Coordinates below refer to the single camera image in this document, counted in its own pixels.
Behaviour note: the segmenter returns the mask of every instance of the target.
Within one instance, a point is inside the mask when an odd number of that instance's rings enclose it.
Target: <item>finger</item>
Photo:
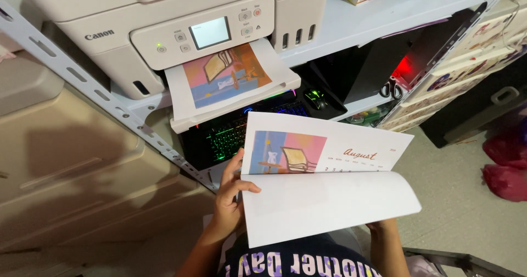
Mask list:
[[[221,183],[220,185],[224,185],[227,183],[231,178],[232,174],[240,169],[241,167],[241,159],[243,159],[243,148],[240,148],[238,152],[232,157],[231,161],[227,164],[227,167],[225,167],[225,170],[223,171],[223,176],[221,177]]]
[[[222,206],[229,206],[232,204],[232,199],[239,191],[249,191],[252,193],[259,193],[261,189],[252,182],[244,180],[236,180],[235,182],[226,185],[227,189],[220,194],[220,204]]]

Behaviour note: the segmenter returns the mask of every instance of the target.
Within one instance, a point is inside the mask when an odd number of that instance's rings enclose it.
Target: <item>gaming mouse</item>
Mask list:
[[[324,94],[319,90],[306,90],[306,92],[304,92],[304,96],[306,97],[309,104],[318,111],[328,106],[326,99],[324,98]]]

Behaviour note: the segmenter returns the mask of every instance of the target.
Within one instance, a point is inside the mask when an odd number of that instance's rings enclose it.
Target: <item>canon logo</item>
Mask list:
[[[104,37],[104,36],[109,36],[109,35],[112,35],[112,34],[114,34],[113,30],[107,30],[107,31],[99,32],[99,33],[95,33],[95,34],[88,34],[88,35],[84,36],[84,38],[87,39],[87,40],[92,40],[92,39],[101,38],[101,37]]]

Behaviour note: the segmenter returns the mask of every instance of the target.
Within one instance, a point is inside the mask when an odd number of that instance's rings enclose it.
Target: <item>printer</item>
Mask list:
[[[132,99],[164,69],[270,37],[276,52],[317,36],[326,0],[32,0]]]

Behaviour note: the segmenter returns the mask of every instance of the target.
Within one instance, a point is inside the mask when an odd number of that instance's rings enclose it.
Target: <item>chair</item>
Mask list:
[[[287,169],[293,173],[313,173],[317,164],[307,160],[301,148],[280,146],[286,155]]]

